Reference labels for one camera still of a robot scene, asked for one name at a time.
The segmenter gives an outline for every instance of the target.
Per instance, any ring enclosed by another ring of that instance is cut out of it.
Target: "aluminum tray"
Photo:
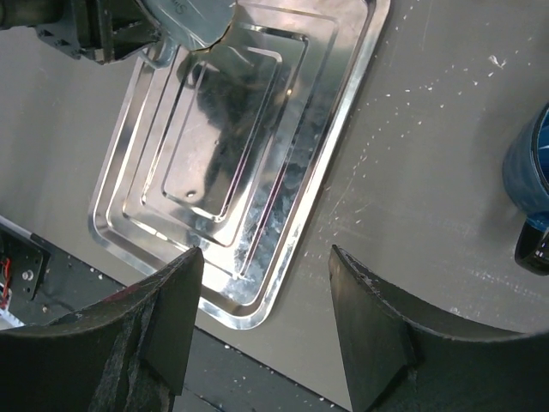
[[[97,241],[145,274],[199,245],[200,308],[258,326],[388,13],[389,0],[240,2],[210,51],[138,62],[90,210]]]

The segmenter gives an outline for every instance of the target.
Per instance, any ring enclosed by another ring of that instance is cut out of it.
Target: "mug handle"
[[[549,275],[549,233],[526,220],[516,243],[515,261],[536,275]]]
[[[162,46],[160,55],[156,59],[150,58],[146,51],[142,51],[140,57],[153,69],[164,69],[172,65],[173,60],[175,60],[178,47],[179,44],[174,39],[171,37],[166,37],[164,39],[164,45]]]

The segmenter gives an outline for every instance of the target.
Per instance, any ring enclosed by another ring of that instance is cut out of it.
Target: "red wire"
[[[6,278],[6,282],[3,286],[3,292],[2,292],[2,305],[6,304],[6,298],[8,297],[8,291],[9,291],[9,278],[11,277],[11,274],[9,273],[9,266],[11,265],[11,260],[9,260],[9,257],[6,258],[6,263],[3,263],[3,273],[4,277]]]

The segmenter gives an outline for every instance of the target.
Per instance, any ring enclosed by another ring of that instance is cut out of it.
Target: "ceramic mug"
[[[515,260],[537,275],[549,275],[549,104],[511,144],[503,176],[509,197],[527,215]]]
[[[156,69],[172,64],[177,49],[190,52],[208,49],[230,27],[236,0],[136,0],[164,33],[164,45],[156,59],[145,52],[142,58]]]

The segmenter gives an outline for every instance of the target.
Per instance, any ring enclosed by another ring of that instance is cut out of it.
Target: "gray table surface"
[[[549,279],[513,261],[523,215],[500,169],[549,97],[546,0],[401,0],[270,319],[197,324],[349,407],[331,305],[330,245],[464,317],[549,324]],[[130,283],[97,246],[87,210],[134,61],[99,67],[0,33],[0,214]]]

